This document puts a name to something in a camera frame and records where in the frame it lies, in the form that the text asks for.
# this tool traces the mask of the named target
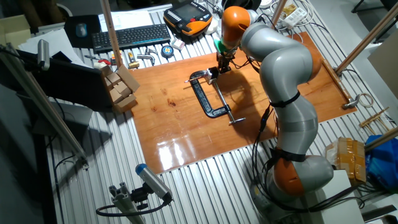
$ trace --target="keyboard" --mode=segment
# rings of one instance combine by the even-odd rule
[[[100,32],[91,35],[93,39],[94,53],[112,51],[111,40],[108,32]],[[161,44],[171,40],[165,24],[128,28],[116,31],[120,49],[131,49],[145,45]]]

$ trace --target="blue plastic bag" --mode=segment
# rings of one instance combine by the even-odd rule
[[[381,135],[370,136],[366,144]],[[398,140],[391,139],[366,154],[366,173],[392,193],[398,193]]]

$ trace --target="cardboard box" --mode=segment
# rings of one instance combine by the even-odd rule
[[[112,86],[116,86],[121,81],[119,75],[115,72],[107,75],[106,78],[112,83]]]
[[[120,94],[115,88],[109,91],[109,93],[111,94],[112,102],[114,104],[120,103],[124,99],[122,94]]]
[[[123,98],[127,98],[131,94],[131,90],[126,86],[126,84],[124,84],[124,82],[119,82],[119,84],[114,88],[123,96]]]
[[[362,142],[338,138],[326,147],[326,159],[347,172],[351,185],[366,183],[365,149]]]
[[[105,78],[105,84],[106,84],[106,87],[108,88],[108,90],[113,89],[112,83],[107,78]]]
[[[112,70],[109,66],[105,66],[103,68],[101,68],[102,74],[101,77],[103,79],[103,83],[106,86],[106,77],[110,74],[112,74]],[[126,112],[127,110],[131,109],[134,105],[136,105],[136,97],[134,96],[134,92],[137,91],[137,89],[139,88],[139,83],[137,82],[137,80],[130,74],[129,70],[124,66],[120,66],[119,70],[116,72],[119,77],[121,78],[121,81],[124,82],[124,84],[126,84],[126,86],[132,90],[132,94],[129,95],[128,97],[126,97],[125,99],[123,99],[122,101],[120,101],[119,103],[114,103],[113,104],[113,108],[119,112],[119,113],[123,113]]]
[[[0,19],[0,44],[11,43],[15,49],[30,38],[30,26],[24,15]]]

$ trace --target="wooden board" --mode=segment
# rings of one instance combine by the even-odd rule
[[[316,48],[306,32],[300,35],[307,45]],[[245,54],[238,51],[234,61],[242,65]],[[141,84],[136,92],[137,105],[131,111],[146,164],[155,173],[254,142],[261,116],[269,104],[259,74],[248,65],[239,70],[233,68],[218,78],[235,119],[246,118],[229,125],[228,115],[207,117],[191,85],[184,83],[193,72],[214,66],[217,66],[216,55],[209,54],[131,72]],[[212,107],[222,106],[213,86],[204,79],[200,81]],[[356,111],[341,108],[345,99],[324,67],[316,78],[298,89],[314,105],[319,122]],[[269,119],[261,138],[274,136],[275,122]]]

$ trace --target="black monitor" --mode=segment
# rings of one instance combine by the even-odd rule
[[[37,63],[37,54],[21,50],[17,52],[24,59]],[[102,82],[100,70],[51,58],[47,71],[32,73],[47,96],[78,103],[93,111],[112,111],[112,102]],[[12,79],[2,77],[0,83],[15,91],[22,91],[22,87]]]

